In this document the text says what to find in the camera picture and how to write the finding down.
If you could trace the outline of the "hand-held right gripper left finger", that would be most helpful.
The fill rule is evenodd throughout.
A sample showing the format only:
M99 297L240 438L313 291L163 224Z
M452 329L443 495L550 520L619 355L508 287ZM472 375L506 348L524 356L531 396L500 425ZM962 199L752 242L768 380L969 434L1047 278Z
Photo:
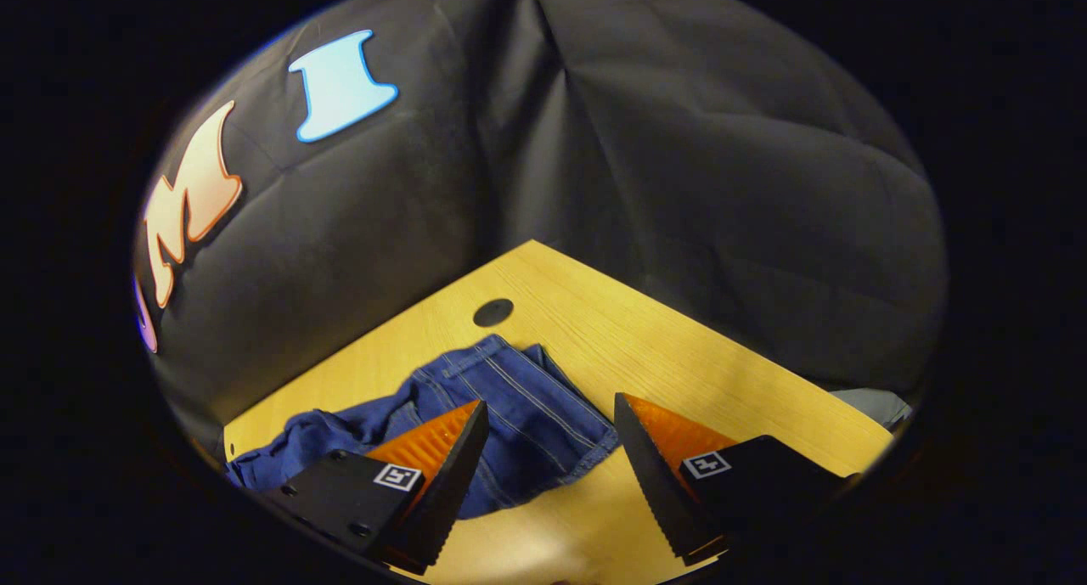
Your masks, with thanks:
M348 553L392 568L432 568L488 433L487 404L472 401L368 453L330 451L261 496Z

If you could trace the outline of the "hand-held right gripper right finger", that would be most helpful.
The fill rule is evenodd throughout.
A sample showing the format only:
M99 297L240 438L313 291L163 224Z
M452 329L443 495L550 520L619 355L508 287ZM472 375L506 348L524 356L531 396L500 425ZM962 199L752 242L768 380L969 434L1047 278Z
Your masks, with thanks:
M857 474L838 475L771 435L749 441L617 393L615 430L669 548L691 567L803 522Z

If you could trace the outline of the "blue jeans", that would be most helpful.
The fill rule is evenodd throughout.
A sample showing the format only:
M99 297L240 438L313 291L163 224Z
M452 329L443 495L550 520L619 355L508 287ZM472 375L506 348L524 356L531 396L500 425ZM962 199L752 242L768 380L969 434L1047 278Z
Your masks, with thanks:
M517 349L490 335L417 368L389 396L339 412L314 408L291 416L266 446L232 458L226 475L236 486L272 491L332 451L367 453L473 401L487 404L489 432L460 520L530 503L577 483L620 445L613 423L544 346Z

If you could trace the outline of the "grey cloth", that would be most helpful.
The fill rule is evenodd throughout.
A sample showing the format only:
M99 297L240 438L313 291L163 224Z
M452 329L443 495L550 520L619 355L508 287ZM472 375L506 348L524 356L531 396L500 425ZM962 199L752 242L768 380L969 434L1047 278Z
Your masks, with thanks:
M913 414L913 408L900 396L873 388L851 388L830 391L832 396L846 404L857 408L859 412L873 419L880 427L894 433Z

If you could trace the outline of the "black backdrop cloth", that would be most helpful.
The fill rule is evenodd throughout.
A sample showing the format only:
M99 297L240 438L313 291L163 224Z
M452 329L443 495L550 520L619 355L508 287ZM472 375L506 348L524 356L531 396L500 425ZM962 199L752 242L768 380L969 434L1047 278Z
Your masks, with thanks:
M341 0L201 95L152 182L149 360L203 443L529 240L819 385L915 391L948 297L904 134L738 0Z

